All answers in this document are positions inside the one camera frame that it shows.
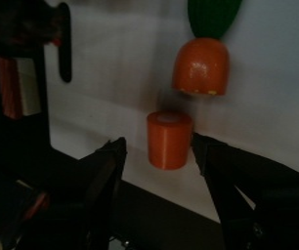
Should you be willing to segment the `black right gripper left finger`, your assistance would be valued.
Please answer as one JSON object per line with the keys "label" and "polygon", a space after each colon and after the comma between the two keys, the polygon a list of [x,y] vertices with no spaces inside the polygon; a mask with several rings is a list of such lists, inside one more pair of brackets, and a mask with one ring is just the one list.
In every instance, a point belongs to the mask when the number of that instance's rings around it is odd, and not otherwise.
{"label": "black right gripper left finger", "polygon": [[110,217],[126,160],[118,138],[82,158],[66,184],[51,194],[50,239],[45,250],[107,250]]}

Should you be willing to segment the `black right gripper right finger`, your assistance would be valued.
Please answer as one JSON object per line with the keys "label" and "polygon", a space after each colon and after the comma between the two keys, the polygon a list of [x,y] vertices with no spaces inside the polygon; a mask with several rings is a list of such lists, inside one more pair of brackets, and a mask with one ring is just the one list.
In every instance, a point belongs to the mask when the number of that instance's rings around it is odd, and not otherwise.
{"label": "black right gripper right finger", "polygon": [[191,150],[225,250],[299,250],[299,172],[199,134]]}

